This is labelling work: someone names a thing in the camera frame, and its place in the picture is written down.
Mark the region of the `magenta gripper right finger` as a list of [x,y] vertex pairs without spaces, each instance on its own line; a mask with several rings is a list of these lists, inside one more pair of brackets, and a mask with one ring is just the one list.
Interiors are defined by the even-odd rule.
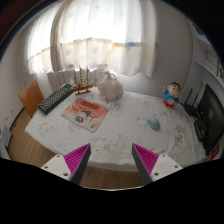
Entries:
[[144,185],[182,169],[167,154],[158,155],[135,143],[132,144],[132,156]]

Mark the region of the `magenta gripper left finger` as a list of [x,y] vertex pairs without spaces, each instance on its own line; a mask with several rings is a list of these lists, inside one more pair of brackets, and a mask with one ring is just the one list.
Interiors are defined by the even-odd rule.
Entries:
[[91,155],[91,145],[83,145],[72,152],[55,155],[42,169],[79,185]]

